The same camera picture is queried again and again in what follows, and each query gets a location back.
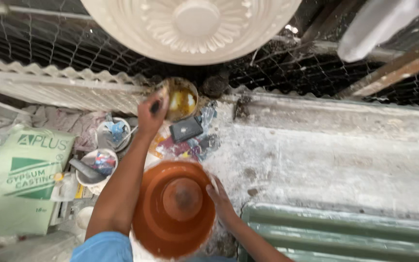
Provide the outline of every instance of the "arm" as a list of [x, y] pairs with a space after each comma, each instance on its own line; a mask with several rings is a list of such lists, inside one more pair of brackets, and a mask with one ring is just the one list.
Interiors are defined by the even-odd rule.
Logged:
[[247, 250], [250, 256], [258, 262], [293, 262], [258, 235], [240, 217], [237, 216], [223, 184], [214, 177], [219, 194], [210, 185], [206, 186], [208, 195], [214, 202], [219, 221], [229, 230], [239, 243]]
[[166, 96], [156, 114], [150, 113], [151, 105], [159, 99], [155, 93], [138, 106], [138, 131], [129, 151], [96, 201], [85, 240], [103, 231], [117, 231], [129, 236], [148, 147], [168, 110], [169, 97]]

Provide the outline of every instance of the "chicken wire mesh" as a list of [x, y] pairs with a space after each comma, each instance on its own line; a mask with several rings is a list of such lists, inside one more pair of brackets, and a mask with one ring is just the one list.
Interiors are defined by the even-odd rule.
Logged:
[[[89, 68], [149, 78], [180, 76], [197, 86], [209, 76], [228, 71], [233, 88], [245, 85], [300, 95], [311, 92], [317, 97], [333, 96], [384, 64], [368, 59], [345, 63], [336, 55], [315, 54], [308, 45], [299, 45], [298, 38], [286, 29], [238, 59], [209, 66], [181, 66], [149, 59], [120, 44], [95, 23], [78, 0], [4, 3], [25, 8], [0, 14], [0, 60], [6, 63], [38, 63], [78, 71]], [[364, 100], [419, 104], [419, 74]]]

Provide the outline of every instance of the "blue sleeve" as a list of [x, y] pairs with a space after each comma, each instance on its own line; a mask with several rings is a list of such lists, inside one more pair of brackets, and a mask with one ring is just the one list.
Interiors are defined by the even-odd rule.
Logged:
[[70, 262], [132, 262], [129, 237], [119, 232], [96, 234], [72, 252]]

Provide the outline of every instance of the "wooden beam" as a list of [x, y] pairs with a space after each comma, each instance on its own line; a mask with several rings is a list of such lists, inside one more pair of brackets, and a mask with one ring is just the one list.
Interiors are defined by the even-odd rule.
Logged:
[[346, 89], [337, 93], [334, 98], [358, 99], [397, 83], [419, 72], [419, 45], [404, 55], [390, 61], [373, 73], [363, 77]]
[[338, 0], [327, 3], [305, 34], [303, 34], [300, 43], [306, 44], [325, 36], [340, 23], [342, 15], [351, 11], [358, 3], [364, 3], [364, 1]]

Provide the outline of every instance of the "person's left hand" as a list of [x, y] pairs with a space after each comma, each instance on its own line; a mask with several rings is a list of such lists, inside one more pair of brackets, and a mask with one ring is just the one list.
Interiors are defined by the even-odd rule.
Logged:
[[[165, 93], [164, 97], [160, 97], [160, 93], [155, 92], [138, 106], [138, 132], [151, 139], [158, 133], [169, 107], [169, 95]], [[159, 102], [159, 109], [153, 114], [150, 109], [156, 101]]]

